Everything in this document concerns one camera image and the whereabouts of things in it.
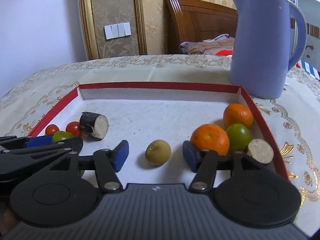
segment gold frame molding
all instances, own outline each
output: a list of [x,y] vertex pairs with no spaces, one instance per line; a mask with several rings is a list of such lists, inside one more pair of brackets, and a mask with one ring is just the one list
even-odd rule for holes
[[[142,0],[133,0],[139,54],[147,54],[146,32],[144,26]],[[99,59],[100,52],[95,29],[92,0],[79,0],[84,43],[89,60]]]
[[133,0],[136,17],[138,47],[140,55],[147,55],[146,31],[144,26],[142,0]]
[[84,43],[89,60],[99,59],[97,33],[94,24],[92,0],[79,0]]

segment red tomato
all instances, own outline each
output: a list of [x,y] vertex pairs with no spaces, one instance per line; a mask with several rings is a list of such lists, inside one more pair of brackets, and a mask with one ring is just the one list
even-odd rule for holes
[[45,129],[44,134],[45,135],[52,135],[52,134],[55,134],[57,131],[59,131],[59,127],[56,126],[55,124],[50,124]]
[[66,132],[70,132],[73,136],[80,136],[81,132],[79,130],[79,122],[68,123],[66,127]]

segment blue and white striped fabric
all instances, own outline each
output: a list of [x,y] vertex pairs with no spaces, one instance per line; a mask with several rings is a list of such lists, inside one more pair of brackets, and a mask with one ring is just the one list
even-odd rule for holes
[[309,63],[299,60],[298,65],[303,68],[310,76],[314,77],[316,80],[320,81],[319,72]]

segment orange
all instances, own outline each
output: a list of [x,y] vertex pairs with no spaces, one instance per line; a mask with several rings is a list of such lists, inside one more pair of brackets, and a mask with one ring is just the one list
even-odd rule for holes
[[241,104],[231,104],[223,112],[223,123],[228,128],[234,123],[243,124],[250,128],[253,121],[253,115],[247,106]]
[[190,142],[199,150],[213,150],[219,155],[226,155],[230,144],[227,133],[215,124],[198,127],[191,135]]

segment tablecloth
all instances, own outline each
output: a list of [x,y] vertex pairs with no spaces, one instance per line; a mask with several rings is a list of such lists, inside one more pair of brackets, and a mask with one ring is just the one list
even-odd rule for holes
[[[92,60],[39,71],[0,100],[0,135],[26,136],[79,84],[165,81],[229,84],[230,57],[158,55]],[[295,224],[312,235],[320,227],[320,82],[292,68],[279,99],[253,98],[283,155],[302,202]]]

